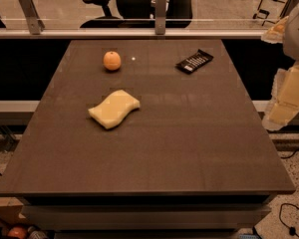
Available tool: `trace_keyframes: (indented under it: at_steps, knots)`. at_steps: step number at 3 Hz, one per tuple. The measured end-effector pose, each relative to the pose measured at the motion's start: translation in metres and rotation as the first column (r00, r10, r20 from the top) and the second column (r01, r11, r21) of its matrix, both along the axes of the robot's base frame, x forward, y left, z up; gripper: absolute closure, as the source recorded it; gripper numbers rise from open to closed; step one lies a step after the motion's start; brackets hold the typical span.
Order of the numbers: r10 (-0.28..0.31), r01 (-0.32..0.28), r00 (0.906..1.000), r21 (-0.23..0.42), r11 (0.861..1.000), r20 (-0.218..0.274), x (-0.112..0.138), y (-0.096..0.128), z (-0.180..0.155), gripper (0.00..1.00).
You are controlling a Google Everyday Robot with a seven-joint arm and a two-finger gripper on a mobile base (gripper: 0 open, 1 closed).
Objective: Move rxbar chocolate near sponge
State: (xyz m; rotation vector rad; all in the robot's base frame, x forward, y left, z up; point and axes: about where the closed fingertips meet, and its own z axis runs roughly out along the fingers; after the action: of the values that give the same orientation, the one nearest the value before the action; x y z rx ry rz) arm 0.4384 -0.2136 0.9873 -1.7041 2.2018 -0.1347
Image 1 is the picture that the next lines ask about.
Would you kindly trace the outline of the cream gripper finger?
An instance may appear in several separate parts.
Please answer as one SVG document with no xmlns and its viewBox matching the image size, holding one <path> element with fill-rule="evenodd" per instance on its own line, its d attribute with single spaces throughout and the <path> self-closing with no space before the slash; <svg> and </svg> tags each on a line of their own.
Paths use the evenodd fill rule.
<svg viewBox="0 0 299 239">
<path fill-rule="evenodd" d="M 276 131 L 288 125 L 299 113 L 299 62 L 288 70 L 279 69 L 274 77 L 271 100 L 262 125 Z"/>
<path fill-rule="evenodd" d="M 282 44 L 287 21 L 288 16 L 280 19 L 277 23 L 263 33 L 261 40 L 270 44 Z"/>
</svg>

